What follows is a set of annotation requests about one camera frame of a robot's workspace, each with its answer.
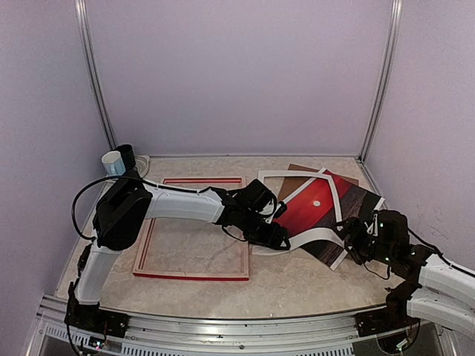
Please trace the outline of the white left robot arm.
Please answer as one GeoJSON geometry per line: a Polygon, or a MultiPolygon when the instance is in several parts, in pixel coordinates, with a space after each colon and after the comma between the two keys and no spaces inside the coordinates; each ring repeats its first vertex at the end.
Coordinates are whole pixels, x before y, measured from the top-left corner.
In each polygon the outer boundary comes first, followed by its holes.
{"type": "Polygon", "coordinates": [[[115,176],[96,204],[94,235],[88,238],[78,277],[68,289],[68,312],[85,328],[104,322],[99,308],[105,281],[120,253],[137,241],[147,219],[196,220],[241,231],[243,241],[274,251],[290,248],[287,229],[274,222],[284,203],[259,180],[226,190],[209,186],[192,190],[161,185],[136,176],[115,176]]]}

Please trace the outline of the white photo mat border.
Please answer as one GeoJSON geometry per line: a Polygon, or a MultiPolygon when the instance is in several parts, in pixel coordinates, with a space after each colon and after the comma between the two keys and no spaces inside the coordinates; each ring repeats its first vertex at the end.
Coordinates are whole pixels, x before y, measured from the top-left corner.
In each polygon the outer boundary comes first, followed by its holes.
{"type": "MultiPolygon", "coordinates": [[[[338,192],[333,178],[329,174],[324,174],[324,169],[322,168],[318,172],[312,171],[285,171],[285,170],[262,170],[258,172],[258,180],[264,182],[266,178],[276,178],[276,177],[306,177],[312,179],[323,179],[327,181],[327,184],[330,188],[333,208],[335,212],[335,220],[337,223],[342,222],[341,216],[341,205],[338,197],[338,192]]],[[[307,243],[315,241],[327,241],[334,243],[341,248],[344,247],[344,243],[338,237],[338,235],[331,228],[311,228],[307,231],[304,231],[295,237],[291,237],[290,249],[289,250],[272,250],[270,248],[265,248],[262,246],[254,245],[252,247],[252,254],[261,255],[261,256],[276,256],[279,254],[285,254],[291,252],[297,248],[300,248],[307,243]]]]}

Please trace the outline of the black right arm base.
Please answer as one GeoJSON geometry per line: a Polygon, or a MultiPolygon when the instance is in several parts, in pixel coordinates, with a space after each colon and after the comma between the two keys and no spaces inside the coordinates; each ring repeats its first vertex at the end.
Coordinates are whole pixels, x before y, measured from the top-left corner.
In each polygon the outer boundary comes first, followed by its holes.
{"type": "Polygon", "coordinates": [[[355,321],[358,336],[366,337],[415,326],[419,319],[407,314],[407,302],[412,293],[411,289],[394,289],[387,295],[383,308],[357,313],[355,321]]]}

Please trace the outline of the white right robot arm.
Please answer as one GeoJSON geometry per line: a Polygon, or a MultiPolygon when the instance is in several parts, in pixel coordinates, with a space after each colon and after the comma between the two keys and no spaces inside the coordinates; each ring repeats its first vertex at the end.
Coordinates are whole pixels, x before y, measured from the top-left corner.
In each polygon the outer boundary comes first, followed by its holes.
{"type": "Polygon", "coordinates": [[[405,215],[394,210],[374,211],[367,223],[351,217],[336,227],[357,265],[375,260],[402,279],[389,290],[384,308],[356,315],[359,335],[427,320],[474,338],[474,271],[448,260],[430,243],[412,244],[414,233],[405,215]]]}

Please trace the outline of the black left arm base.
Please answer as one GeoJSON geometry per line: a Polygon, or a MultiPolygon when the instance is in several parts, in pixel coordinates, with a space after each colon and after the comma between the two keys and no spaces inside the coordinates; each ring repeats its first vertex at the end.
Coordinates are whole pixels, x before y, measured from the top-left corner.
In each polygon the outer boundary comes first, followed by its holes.
{"type": "Polygon", "coordinates": [[[98,309],[97,311],[67,311],[65,324],[77,329],[124,338],[128,328],[127,314],[98,309]]]}

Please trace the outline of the red and black photo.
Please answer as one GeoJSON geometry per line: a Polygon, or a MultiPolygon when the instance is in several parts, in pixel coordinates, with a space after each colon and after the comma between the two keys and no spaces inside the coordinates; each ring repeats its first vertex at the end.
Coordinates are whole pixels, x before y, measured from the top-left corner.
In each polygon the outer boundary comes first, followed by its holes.
{"type": "MultiPolygon", "coordinates": [[[[336,185],[342,221],[355,217],[366,223],[371,220],[372,212],[383,206],[383,197],[360,187],[357,182],[327,169],[324,174],[329,174],[336,185]]],[[[333,200],[326,180],[308,178],[284,202],[287,210],[275,221],[287,229],[289,239],[311,228],[331,228],[336,233],[333,200]]],[[[304,250],[331,270],[347,256],[344,247],[327,241],[307,243],[297,249],[304,250]]]]}

